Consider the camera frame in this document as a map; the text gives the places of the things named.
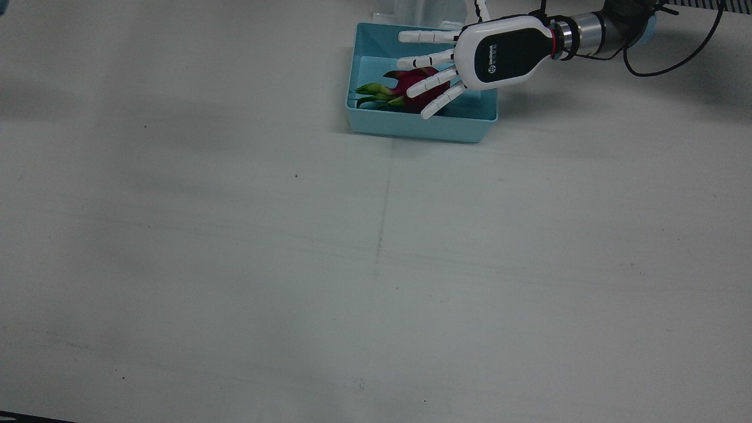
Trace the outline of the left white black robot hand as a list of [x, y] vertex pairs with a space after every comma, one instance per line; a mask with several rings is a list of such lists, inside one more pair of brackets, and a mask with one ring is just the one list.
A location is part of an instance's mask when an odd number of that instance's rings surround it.
[[432, 43], [451, 48], [421, 56], [401, 57], [399, 69], [419, 69], [446, 64], [446, 69], [428, 76], [407, 89], [408, 98], [451, 84], [421, 110], [429, 119], [465, 92], [485, 91], [521, 83], [546, 59], [562, 51], [562, 36], [551, 23], [534, 15], [489, 18], [486, 3], [475, 1], [479, 21], [459, 31], [402, 31], [401, 43]]

